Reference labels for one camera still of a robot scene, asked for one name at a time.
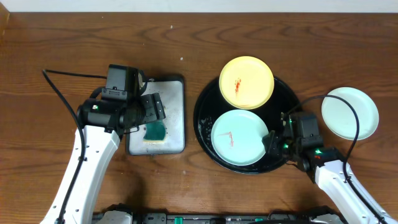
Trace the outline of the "green yellow sponge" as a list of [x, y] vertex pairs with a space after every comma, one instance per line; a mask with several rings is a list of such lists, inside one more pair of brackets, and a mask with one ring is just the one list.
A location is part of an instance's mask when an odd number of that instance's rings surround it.
[[146, 133], [143, 137], [144, 142], [160, 143], [165, 141], [166, 127], [163, 121], [154, 121], [145, 124]]

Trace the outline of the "light green plate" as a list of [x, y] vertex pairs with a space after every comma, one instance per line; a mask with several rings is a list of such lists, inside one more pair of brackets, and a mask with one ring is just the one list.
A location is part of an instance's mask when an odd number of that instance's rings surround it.
[[258, 115], [248, 110], [231, 110], [215, 121], [211, 144], [228, 164], [248, 166], [266, 154], [262, 138], [267, 134], [269, 130]]
[[379, 124], [379, 112], [373, 100], [361, 90], [340, 87], [329, 92], [322, 102], [322, 118], [337, 136], [353, 140], [359, 119], [358, 139], [370, 137]]

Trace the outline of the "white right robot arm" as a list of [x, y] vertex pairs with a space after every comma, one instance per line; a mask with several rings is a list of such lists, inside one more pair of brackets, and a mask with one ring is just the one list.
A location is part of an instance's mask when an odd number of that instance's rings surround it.
[[335, 147], [324, 147], [318, 128], [303, 134], [286, 126], [262, 138], [266, 154], [295, 162], [297, 169], [322, 189], [348, 223], [397, 223], [373, 199]]

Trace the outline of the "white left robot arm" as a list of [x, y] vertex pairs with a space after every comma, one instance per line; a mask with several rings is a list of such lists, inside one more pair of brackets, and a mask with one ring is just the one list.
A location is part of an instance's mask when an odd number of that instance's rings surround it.
[[91, 223], [105, 172], [121, 141], [127, 150], [139, 147], [142, 141], [133, 137], [166, 117], [160, 93], [106, 89], [103, 94], [88, 98], [72, 114], [77, 123], [73, 151], [43, 223]]

